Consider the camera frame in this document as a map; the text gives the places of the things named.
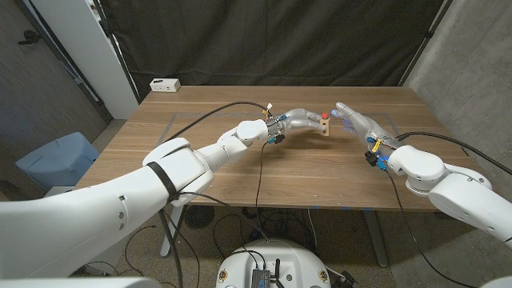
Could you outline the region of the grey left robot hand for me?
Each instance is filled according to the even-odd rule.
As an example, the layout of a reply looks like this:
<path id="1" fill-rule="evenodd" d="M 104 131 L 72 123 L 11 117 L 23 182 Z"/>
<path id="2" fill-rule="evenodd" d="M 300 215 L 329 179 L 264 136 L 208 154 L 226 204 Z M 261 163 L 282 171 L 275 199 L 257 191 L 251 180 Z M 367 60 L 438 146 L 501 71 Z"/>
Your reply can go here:
<path id="1" fill-rule="evenodd" d="M 271 118 L 266 123 L 266 126 L 268 135 L 273 137 L 301 128 L 324 131 L 325 127 L 320 123 L 321 120 L 322 117 L 320 114 L 310 112 L 303 108 L 297 108 Z"/>

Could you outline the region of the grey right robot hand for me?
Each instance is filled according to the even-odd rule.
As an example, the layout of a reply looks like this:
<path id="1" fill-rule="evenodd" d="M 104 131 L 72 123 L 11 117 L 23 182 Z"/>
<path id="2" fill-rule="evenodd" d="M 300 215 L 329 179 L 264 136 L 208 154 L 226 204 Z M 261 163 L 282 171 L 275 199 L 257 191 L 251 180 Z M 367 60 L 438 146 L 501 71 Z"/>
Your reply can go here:
<path id="1" fill-rule="evenodd" d="M 367 147 L 368 151 L 376 153 L 385 160 L 402 144 L 393 135 L 384 130 L 372 118 L 364 116 L 351 109 L 342 102 L 336 103 L 336 108 L 331 111 L 334 117 L 342 118 L 342 128 L 356 135 Z"/>

